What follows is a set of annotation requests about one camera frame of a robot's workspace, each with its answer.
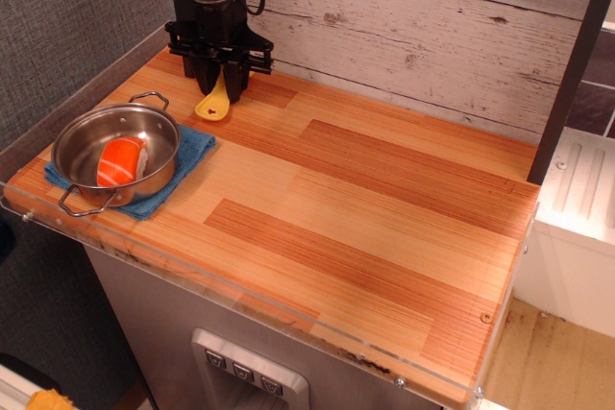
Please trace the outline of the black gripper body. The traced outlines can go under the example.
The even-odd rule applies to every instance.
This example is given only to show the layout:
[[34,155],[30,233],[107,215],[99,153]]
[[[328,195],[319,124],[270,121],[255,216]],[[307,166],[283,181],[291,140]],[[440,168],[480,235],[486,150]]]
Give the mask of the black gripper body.
[[173,0],[176,19],[165,25],[169,49],[181,56],[186,75],[194,75],[195,59],[222,64],[238,52],[250,70],[269,74],[273,43],[248,26],[250,15],[264,11],[265,0],[251,6],[246,0]]

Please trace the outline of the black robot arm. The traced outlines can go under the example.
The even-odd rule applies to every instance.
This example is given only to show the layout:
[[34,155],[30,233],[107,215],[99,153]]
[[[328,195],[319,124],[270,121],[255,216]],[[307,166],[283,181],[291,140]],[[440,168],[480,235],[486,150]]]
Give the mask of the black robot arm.
[[272,41],[253,32],[250,15],[264,11],[265,0],[173,0],[175,19],[165,25],[169,51],[184,60],[184,72],[202,93],[212,93],[223,77],[232,103],[248,87],[252,71],[272,72]]

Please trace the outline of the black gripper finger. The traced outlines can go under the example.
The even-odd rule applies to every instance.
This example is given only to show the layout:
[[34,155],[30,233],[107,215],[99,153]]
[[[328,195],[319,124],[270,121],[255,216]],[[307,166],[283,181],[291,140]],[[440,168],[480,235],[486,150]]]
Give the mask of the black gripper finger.
[[250,69],[243,61],[228,61],[224,65],[223,75],[229,101],[233,104],[239,101],[243,91],[248,86]]
[[194,79],[201,92],[209,95],[215,88],[220,75],[221,61],[218,52],[209,56],[183,57],[184,74]]

